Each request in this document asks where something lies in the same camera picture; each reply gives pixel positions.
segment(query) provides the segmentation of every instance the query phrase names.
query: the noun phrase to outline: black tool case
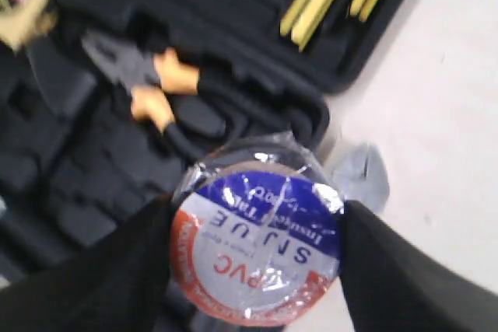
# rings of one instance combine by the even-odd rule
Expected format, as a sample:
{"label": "black tool case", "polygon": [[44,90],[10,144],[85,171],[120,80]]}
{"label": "black tool case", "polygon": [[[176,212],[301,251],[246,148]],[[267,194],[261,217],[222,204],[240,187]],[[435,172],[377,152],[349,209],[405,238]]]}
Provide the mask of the black tool case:
{"label": "black tool case", "polygon": [[[323,94],[354,82],[402,0],[379,0],[364,24],[348,17],[352,0],[334,0],[302,53],[279,35],[292,0],[53,1],[60,19],[47,37],[17,54],[0,45],[0,194],[7,201],[0,274],[11,281],[114,231],[147,201],[174,190],[189,164],[150,124],[132,120],[126,92],[81,48],[87,28],[143,50],[173,46],[183,61],[229,73],[242,93],[282,113],[297,140],[314,149],[329,122]],[[44,102],[33,77],[28,56],[38,44],[57,107]],[[236,102],[169,99],[184,133],[206,153],[272,132]],[[174,285],[165,304],[185,323],[199,319]]]}

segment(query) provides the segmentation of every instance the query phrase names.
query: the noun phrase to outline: pliers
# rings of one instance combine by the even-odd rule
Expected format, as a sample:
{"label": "pliers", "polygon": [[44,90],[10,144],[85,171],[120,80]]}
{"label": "pliers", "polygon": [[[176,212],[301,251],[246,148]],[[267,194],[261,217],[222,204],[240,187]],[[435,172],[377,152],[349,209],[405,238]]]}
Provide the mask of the pliers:
{"label": "pliers", "polygon": [[100,33],[98,37],[84,38],[82,45],[102,73],[115,85],[123,86],[132,97],[131,112],[137,121],[151,120],[157,130],[173,143],[174,147],[191,161],[206,152],[190,142],[176,124],[176,119],[163,90],[154,85],[152,60],[138,49],[123,47],[112,37]]}
{"label": "pliers", "polygon": [[160,87],[165,93],[181,95],[215,95],[235,103],[253,120],[273,131],[290,129],[289,122],[275,111],[233,87],[232,78],[219,70],[186,65],[169,47],[163,54],[142,52],[130,40],[89,30],[82,45],[102,73],[114,84],[131,91],[138,82]]}

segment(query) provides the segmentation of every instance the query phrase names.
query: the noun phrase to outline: black plastic case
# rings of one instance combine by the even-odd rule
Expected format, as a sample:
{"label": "black plastic case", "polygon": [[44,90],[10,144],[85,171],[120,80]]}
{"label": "black plastic case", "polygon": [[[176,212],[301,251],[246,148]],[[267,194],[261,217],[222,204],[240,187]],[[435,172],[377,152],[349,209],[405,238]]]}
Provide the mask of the black plastic case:
{"label": "black plastic case", "polygon": [[[334,0],[300,53],[279,36],[292,0],[54,0],[60,23],[37,43],[52,44],[46,61],[70,61],[65,70],[46,64],[64,110],[54,114],[37,88],[26,56],[38,46],[14,55],[0,45],[0,194],[11,211],[0,218],[0,274],[15,281],[74,255],[147,201],[171,192],[188,167],[167,139],[131,119],[125,91],[110,85],[85,56],[80,38],[87,27],[146,50],[174,46],[186,62],[229,72],[241,92],[285,113],[297,140],[314,149],[329,122],[323,93],[352,84],[402,0],[380,0],[364,24],[347,16],[351,1]],[[62,82],[62,72],[71,68],[76,78]],[[237,103],[204,96],[203,105],[226,127],[224,135],[206,138],[195,131],[208,117],[196,112],[199,98],[170,100],[184,133],[206,152],[271,132]],[[22,198],[23,206],[10,197]],[[27,215],[12,213],[19,209]],[[42,247],[30,246],[33,241]],[[36,252],[45,254],[33,257]],[[194,315],[178,292],[169,290],[165,303],[184,320]]]}

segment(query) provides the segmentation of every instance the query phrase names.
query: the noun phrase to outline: plastic wrap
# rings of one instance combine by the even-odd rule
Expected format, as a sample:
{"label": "plastic wrap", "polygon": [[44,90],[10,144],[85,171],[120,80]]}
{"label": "plastic wrap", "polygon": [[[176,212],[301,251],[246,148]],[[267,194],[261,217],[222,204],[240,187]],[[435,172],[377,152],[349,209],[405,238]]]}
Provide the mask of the plastic wrap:
{"label": "plastic wrap", "polygon": [[220,149],[191,167],[174,203],[173,273],[210,316],[288,324],[336,279],[343,201],[290,134]]}

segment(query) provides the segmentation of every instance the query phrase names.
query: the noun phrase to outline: blue label section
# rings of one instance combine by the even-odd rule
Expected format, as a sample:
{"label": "blue label section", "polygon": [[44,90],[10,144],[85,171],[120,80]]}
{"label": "blue label section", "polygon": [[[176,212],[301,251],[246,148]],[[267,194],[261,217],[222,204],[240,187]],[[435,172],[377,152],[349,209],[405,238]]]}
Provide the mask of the blue label section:
{"label": "blue label section", "polygon": [[230,174],[201,187],[197,194],[255,224],[285,231],[339,259],[336,217],[313,193],[313,183],[270,172]]}

